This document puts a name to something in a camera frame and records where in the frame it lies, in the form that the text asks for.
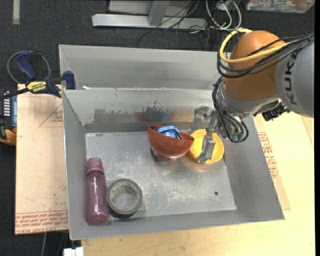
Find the blue clamp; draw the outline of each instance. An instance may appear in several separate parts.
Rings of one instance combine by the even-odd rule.
[[[160,127],[154,130],[158,133],[161,133],[163,135],[166,135],[172,138],[183,139],[182,136],[180,135],[180,131],[174,125]]]

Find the duct tape roll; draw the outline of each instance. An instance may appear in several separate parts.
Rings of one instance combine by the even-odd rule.
[[[116,218],[126,219],[134,215],[140,208],[143,194],[137,183],[121,178],[108,187],[106,198],[110,214]]]

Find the bottle cap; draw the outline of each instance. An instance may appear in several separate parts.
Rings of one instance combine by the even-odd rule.
[[[85,174],[88,175],[92,171],[99,171],[99,172],[102,172],[103,174],[105,173],[104,166],[103,166],[100,158],[93,157],[88,160],[88,162],[86,164]]]

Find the pink plastic bottle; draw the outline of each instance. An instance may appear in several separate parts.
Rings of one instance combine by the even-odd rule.
[[[104,167],[100,158],[90,158],[85,173],[85,221],[98,225],[109,218],[107,185]]]

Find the black carpet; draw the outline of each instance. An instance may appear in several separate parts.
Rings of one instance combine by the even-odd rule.
[[[94,45],[151,49],[217,51],[222,32],[208,36],[176,30],[141,28],[93,28],[92,16],[107,12],[108,2],[91,0],[21,0],[20,25],[12,24],[13,1],[0,3],[0,88],[12,89],[8,58],[19,51],[41,52],[60,75],[58,45]],[[305,14],[242,11],[242,27],[265,30],[278,37],[293,37],[315,30],[315,6]],[[204,17],[201,1],[194,17]],[[26,77],[13,69],[23,82]],[[14,235],[16,149],[0,144],[0,256],[40,256],[44,234]],[[59,247],[71,246],[62,232],[48,233],[44,255],[59,255]]]

